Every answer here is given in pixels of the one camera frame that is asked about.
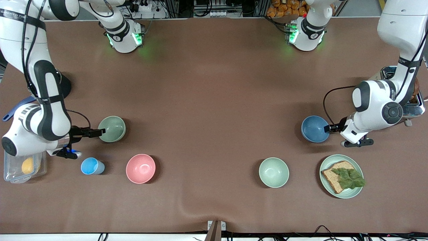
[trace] brown tabletop surface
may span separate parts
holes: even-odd
[[[382,42],[378,18],[337,18],[321,45],[301,52],[264,19],[153,21],[144,47],[120,54],[96,22],[47,23],[54,65],[73,82],[65,101],[97,127],[125,119],[117,143],[83,139],[83,158],[48,159],[48,172],[25,184],[0,181],[0,232],[190,232],[219,219],[232,232],[428,231],[428,116],[369,134],[375,144],[343,148],[333,134],[321,144],[300,133],[309,115],[325,117],[324,94],[358,84],[396,65],[398,51]],[[418,79],[428,93],[427,69]],[[0,84],[1,116],[29,95],[12,66]],[[339,121],[354,109],[351,90],[326,102]],[[71,113],[73,124],[84,119]],[[1,135],[12,121],[1,122]],[[149,184],[125,174],[134,155],[151,155]],[[332,154],[353,158],[367,185],[351,199],[328,194],[319,165]],[[84,158],[104,161],[85,176]],[[267,188],[258,167],[283,159],[287,184]]]

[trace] plate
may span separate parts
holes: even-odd
[[[324,186],[324,188],[327,190],[327,192],[329,192],[331,195],[335,197],[342,198],[342,199],[353,198],[361,192],[361,190],[363,189],[362,187],[356,187],[354,189],[347,188],[347,189],[344,189],[341,193],[337,194],[334,192],[333,188],[330,186],[330,183],[321,173],[323,170],[329,169],[332,165],[340,161],[349,162],[355,168],[355,170],[364,178],[364,175],[363,175],[363,172],[361,171],[360,166],[354,160],[352,160],[350,157],[347,157],[345,155],[335,154],[327,157],[321,163],[321,167],[320,167],[321,183]]]

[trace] bread slice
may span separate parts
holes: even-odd
[[[331,169],[334,168],[345,168],[345,169],[355,169],[349,162],[341,161],[332,165],[329,169],[322,171],[322,175],[324,175],[325,179],[330,183],[330,186],[333,188],[334,192],[339,194],[343,191],[343,188],[339,184],[339,175],[332,172]]]

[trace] cup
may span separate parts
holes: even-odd
[[[101,174],[104,172],[104,168],[104,163],[93,157],[86,158],[80,166],[80,170],[86,175]]]

